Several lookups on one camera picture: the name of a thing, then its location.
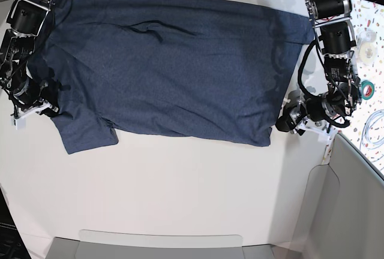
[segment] speckled surface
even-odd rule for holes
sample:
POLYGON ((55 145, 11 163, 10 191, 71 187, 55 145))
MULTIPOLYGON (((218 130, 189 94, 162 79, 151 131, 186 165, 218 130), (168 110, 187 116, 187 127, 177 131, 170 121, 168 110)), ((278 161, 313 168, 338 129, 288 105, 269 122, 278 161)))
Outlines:
POLYGON ((374 144, 384 137, 384 116, 377 117, 372 127, 368 128, 366 138, 364 126, 367 119, 375 112, 384 111, 384 6, 365 0, 352 0, 352 25, 355 34, 371 29, 377 33, 377 58, 371 66, 357 63, 359 77, 374 84, 375 93, 370 100, 363 100, 362 104, 353 113, 351 125, 342 130, 350 141, 384 173, 384 144, 374 144))

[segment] white cable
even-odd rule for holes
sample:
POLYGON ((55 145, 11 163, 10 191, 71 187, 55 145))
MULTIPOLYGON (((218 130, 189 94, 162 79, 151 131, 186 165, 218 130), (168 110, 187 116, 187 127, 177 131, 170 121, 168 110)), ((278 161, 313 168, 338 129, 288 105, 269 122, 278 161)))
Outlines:
MULTIPOLYGON (((360 150, 361 147, 368 143, 368 147, 365 147, 366 150, 375 150, 377 148, 380 148, 384 144, 384 136, 378 140, 378 141, 372 141, 370 137, 370 130, 374 130, 374 126, 378 123, 378 121, 384 120, 384 110, 378 110, 368 118, 367 122, 365 123, 364 129, 362 130, 361 134, 361 141, 360 141, 360 150)), ((382 152, 383 155, 379 157, 378 159, 375 159, 371 162, 376 162, 384 157, 384 152, 382 152)))

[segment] blue t-shirt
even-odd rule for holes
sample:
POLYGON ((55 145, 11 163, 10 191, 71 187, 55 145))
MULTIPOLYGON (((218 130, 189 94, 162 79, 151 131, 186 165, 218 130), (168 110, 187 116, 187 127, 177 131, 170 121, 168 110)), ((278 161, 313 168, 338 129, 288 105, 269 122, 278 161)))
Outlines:
POLYGON ((308 19, 222 0, 56 0, 28 64, 60 82, 53 118, 68 153, 114 129, 270 144, 308 19))

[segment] white table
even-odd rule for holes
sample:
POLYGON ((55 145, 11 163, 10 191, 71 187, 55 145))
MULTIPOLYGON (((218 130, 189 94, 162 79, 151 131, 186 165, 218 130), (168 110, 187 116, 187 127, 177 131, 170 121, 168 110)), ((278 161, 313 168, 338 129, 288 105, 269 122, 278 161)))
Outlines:
MULTIPOLYGON (((304 0, 231 1, 307 15, 304 0)), ((0 4, 3 19, 10 4, 0 4)), ((0 34, 5 28, 3 23, 0 34)), ((321 70, 313 53, 306 82, 325 87, 321 71, 311 74, 316 68, 321 70)), ((290 91, 296 85, 295 73, 290 91)), ((68 156, 47 117, 33 115, 26 129, 16 131, 11 112, 1 93, 0 184, 33 258, 44 258, 55 236, 78 240, 83 229, 238 234, 244 246, 288 242, 308 174, 325 150, 315 134, 275 128, 272 144, 263 148, 117 131, 116 146, 68 156)))

